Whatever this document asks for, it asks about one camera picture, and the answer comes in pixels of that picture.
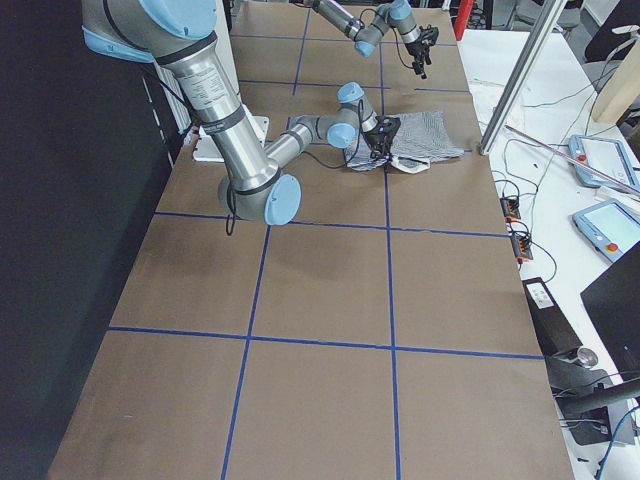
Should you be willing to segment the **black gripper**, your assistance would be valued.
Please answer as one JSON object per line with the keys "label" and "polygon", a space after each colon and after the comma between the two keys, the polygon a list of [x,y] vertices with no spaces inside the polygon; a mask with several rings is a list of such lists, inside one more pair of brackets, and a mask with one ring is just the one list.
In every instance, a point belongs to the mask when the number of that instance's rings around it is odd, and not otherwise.
{"label": "black gripper", "polygon": [[364,139],[372,152],[375,166],[385,165],[390,161],[393,131],[386,128],[374,128],[364,133]]}
{"label": "black gripper", "polygon": [[415,40],[405,44],[409,55],[413,58],[412,68],[414,73],[421,79],[427,78],[425,66],[431,63],[430,49],[432,45],[433,43],[430,40]]}

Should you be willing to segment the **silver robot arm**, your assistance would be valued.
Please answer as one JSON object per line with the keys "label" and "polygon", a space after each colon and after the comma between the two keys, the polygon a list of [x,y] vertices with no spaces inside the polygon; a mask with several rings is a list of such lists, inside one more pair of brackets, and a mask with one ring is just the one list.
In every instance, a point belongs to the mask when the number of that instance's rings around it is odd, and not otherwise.
{"label": "silver robot arm", "polygon": [[356,17],[337,1],[308,0],[293,1],[294,5],[311,9],[320,14],[331,25],[342,32],[355,44],[355,50],[363,57],[369,57],[382,42],[389,30],[399,35],[412,57],[411,65],[401,64],[412,70],[421,79],[426,79],[425,66],[431,65],[430,49],[436,44],[439,29],[436,26],[421,26],[417,23],[408,1],[392,1],[378,5],[369,24]]}
{"label": "silver robot arm", "polygon": [[338,91],[332,115],[301,116],[272,144],[258,139],[216,53],[213,1],[85,1],[87,47],[122,60],[169,69],[220,152],[227,174],[219,201],[229,218],[284,225],[296,215],[301,186],[284,167],[318,139],[338,149],[364,140],[375,161],[391,157],[398,122],[376,114],[355,82]]}

